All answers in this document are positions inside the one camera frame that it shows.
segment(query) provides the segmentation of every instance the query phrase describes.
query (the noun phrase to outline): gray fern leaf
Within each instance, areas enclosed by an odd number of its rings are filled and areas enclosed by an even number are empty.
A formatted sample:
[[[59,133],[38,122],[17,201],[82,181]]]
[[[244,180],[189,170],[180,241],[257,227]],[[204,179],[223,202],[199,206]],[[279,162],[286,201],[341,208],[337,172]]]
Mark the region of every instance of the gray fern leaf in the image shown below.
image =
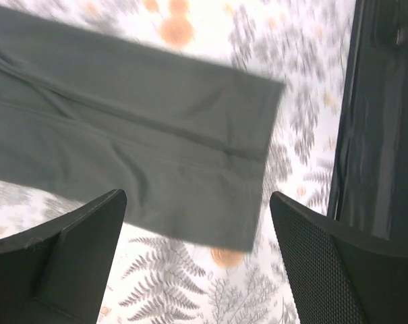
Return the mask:
[[[5,4],[12,9],[27,10],[27,5],[24,0],[6,0]]]
[[[82,16],[82,19],[91,30],[95,30],[101,34],[111,36],[120,36],[121,34],[118,21],[111,13],[104,13],[96,17],[85,15]]]
[[[319,189],[313,191],[308,198],[306,205],[311,208],[320,209],[320,212],[325,214],[330,197],[333,160],[318,160],[318,171],[313,171],[304,176],[305,181],[315,182],[320,185]]]
[[[102,4],[106,6],[109,11],[135,14],[139,10],[141,0],[102,0]]]
[[[276,257],[276,261],[271,263],[271,269],[277,280],[283,284],[287,282],[287,274],[283,264],[279,243],[275,240],[269,242],[271,253]]]
[[[45,208],[43,209],[42,214],[47,221],[74,211],[83,205],[82,203],[70,201],[60,196],[46,198],[44,204]]]
[[[60,0],[39,0],[34,2],[38,15],[56,20],[57,14],[67,14],[69,7]]]
[[[247,63],[252,57],[251,44],[255,39],[256,22],[248,16],[243,5],[235,11],[233,16],[234,29],[228,40],[232,45],[231,63],[235,68],[247,70]]]
[[[154,298],[154,300],[148,301],[141,309],[132,317],[128,318],[129,321],[142,321],[149,317],[163,315],[164,303],[160,296]]]
[[[283,299],[282,316],[279,321],[281,324],[295,324],[298,321],[297,309],[293,301],[286,302]]]
[[[291,174],[292,161],[288,156],[286,145],[278,142],[271,143],[262,185],[262,203],[264,205],[268,204],[271,194],[276,191],[279,184],[286,182]]]
[[[274,282],[259,267],[247,271],[244,292],[232,286],[228,279],[215,280],[209,291],[214,324],[266,323],[276,291]]]
[[[142,255],[135,260],[126,271],[124,277],[136,272],[140,269],[161,270],[166,266],[166,262],[173,264],[181,264],[190,275],[199,277],[205,276],[205,270],[199,267],[189,255],[183,242],[179,240],[170,240],[166,238],[136,238],[129,242],[145,244],[157,250],[147,253],[145,257]]]
[[[27,205],[31,201],[31,189],[16,184],[0,183],[0,208]]]
[[[315,141],[314,129],[318,123],[319,105],[312,100],[308,84],[298,85],[296,92],[295,106],[297,111],[291,118],[291,128],[297,135],[294,151],[301,163],[306,165]]]
[[[126,278],[136,271],[150,271],[144,280],[137,283],[129,296],[119,303],[120,306],[127,307],[145,302],[129,320],[174,324],[195,319],[196,315],[182,311],[199,309],[199,305],[185,292],[205,294],[190,275],[203,277],[206,273],[193,262],[185,244],[168,238],[135,238],[130,242],[147,245],[153,250],[135,259],[123,275]]]
[[[168,242],[167,238],[155,237],[155,238],[133,238],[129,240],[129,243],[141,243],[151,248],[160,248]]]

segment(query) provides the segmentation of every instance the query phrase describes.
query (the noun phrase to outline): white patterned surface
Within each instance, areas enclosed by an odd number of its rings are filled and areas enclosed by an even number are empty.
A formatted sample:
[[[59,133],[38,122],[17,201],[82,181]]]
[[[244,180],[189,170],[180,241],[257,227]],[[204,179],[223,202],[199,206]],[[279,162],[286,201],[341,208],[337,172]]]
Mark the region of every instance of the white patterned surface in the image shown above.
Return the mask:
[[[326,212],[355,1],[0,0],[0,5],[287,83],[253,253],[196,246],[124,225],[99,322],[296,323],[268,199],[280,190]],[[0,182],[0,238],[78,205]]]

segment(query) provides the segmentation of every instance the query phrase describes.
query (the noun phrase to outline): fern print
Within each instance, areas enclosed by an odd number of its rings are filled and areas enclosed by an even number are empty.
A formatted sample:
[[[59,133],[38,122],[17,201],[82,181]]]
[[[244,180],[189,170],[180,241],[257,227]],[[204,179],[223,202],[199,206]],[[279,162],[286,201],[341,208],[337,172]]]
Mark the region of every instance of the fern print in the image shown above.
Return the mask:
[[[69,15],[71,6],[61,0],[38,0],[32,2],[32,11],[36,11],[44,18],[55,20],[57,16]]]
[[[32,198],[30,188],[0,182],[0,208],[4,206],[29,205]]]
[[[232,66],[247,70],[248,61],[252,58],[251,45],[254,42],[256,34],[256,22],[249,17],[244,5],[240,5],[233,13],[234,28],[229,34],[233,52],[231,55]]]
[[[265,167],[264,183],[262,185],[262,204],[268,205],[271,194],[279,190],[279,185],[286,183],[292,174],[292,161],[285,144],[277,140],[271,143]]]
[[[282,299],[282,314],[278,319],[271,319],[268,324],[299,324],[297,308],[293,301]]]
[[[45,198],[44,205],[43,217],[46,221],[50,221],[80,208],[83,204],[54,195],[53,198]]]
[[[138,271],[148,272],[119,303],[122,307],[141,304],[139,311],[128,320],[145,320],[152,324],[193,321],[200,307],[189,294],[204,295],[205,291],[192,277],[204,277],[206,272],[193,262],[185,244],[163,237],[135,238],[129,242],[152,250],[136,258],[123,274],[125,279]]]
[[[334,161],[318,160],[317,166],[318,168],[316,171],[304,176],[304,181],[315,182],[320,187],[319,189],[314,190],[312,195],[308,198],[306,205],[325,215],[328,208],[328,199],[330,197]]]
[[[277,287],[260,268],[246,273],[245,289],[231,285],[230,279],[216,279],[209,291],[213,324],[267,323],[271,298]]]
[[[281,285],[288,282],[285,265],[282,260],[279,243],[276,240],[269,240],[271,254],[275,256],[275,261],[271,263],[272,274]]]

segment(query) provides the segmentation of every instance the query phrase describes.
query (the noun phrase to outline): fern leaf pattern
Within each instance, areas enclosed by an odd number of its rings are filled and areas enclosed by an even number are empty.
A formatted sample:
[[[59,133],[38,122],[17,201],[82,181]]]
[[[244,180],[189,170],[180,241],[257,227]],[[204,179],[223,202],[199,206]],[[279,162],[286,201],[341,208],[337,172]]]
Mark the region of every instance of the fern leaf pattern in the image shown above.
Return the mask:
[[[282,299],[281,316],[273,318],[268,324],[299,324],[297,308],[293,301]]]
[[[138,271],[146,271],[121,307],[141,305],[129,321],[171,324],[193,321],[200,306],[190,293],[204,295],[191,277],[204,277],[206,272],[195,264],[183,242],[163,237],[134,238],[130,244],[142,244],[152,250],[138,256],[123,274],[123,279]]]
[[[63,197],[54,195],[52,197],[45,198],[45,208],[43,209],[42,214],[46,221],[50,221],[58,216],[74,211],[82,205],[82,203],[70,201]]]
[[[31,189],[0,182],[0,208],[4,206],[26,205],[31,201]]]
[[[269,240],[268,243],[270,245],[271,253],[274,256],[274,261],[271,262],[272,274],[274,275],[276,282],[280,285],[287,284],[287,274],[283,264],[279,243],[276,240]]]
[[[307,200],[306,205],[317,212],[326,214],[328,199],[330,197],[332,168],[334,160],[317,161],[318,169],[304,175],[304,181],[314,182],[319,186],[315,189]]]
[[[214,280],[208,292],[209,304],[213,307],[212,323],[266,323],[270,301],[277,289],[257,265],[247,270],[244,289],[233,284],[230,278]]]

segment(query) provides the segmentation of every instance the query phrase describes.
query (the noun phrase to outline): floral pattern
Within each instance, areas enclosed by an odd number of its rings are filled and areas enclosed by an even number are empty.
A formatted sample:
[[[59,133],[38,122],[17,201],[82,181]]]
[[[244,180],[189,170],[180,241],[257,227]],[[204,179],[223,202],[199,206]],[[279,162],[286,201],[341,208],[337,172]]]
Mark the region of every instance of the floral pattern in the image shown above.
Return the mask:
[[[355,0],[0,0],[0,5],[287,85],[269,148],[253,251],[197,246],[125,224],[98,323],[298,323],[268,201],[280,190],[326,212]],[[0,182],[0,238],[80,205]]]

